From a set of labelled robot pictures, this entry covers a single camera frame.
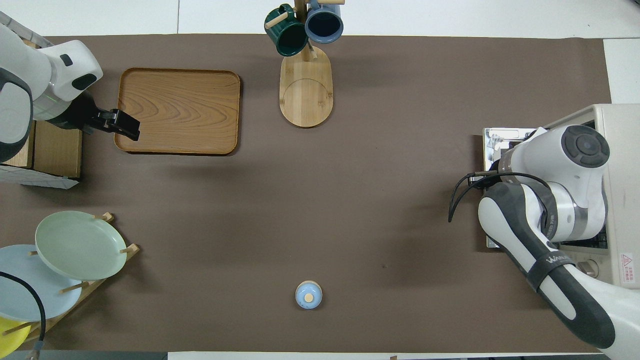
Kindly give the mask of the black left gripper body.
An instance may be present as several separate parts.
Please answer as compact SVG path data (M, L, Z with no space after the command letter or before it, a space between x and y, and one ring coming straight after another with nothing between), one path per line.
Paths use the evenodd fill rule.
M116 127L111 123L114 116L114 112L98 107L90 92L82 92L60 115L47 121L64 130L81 130L85 133L100 130L115 133Z

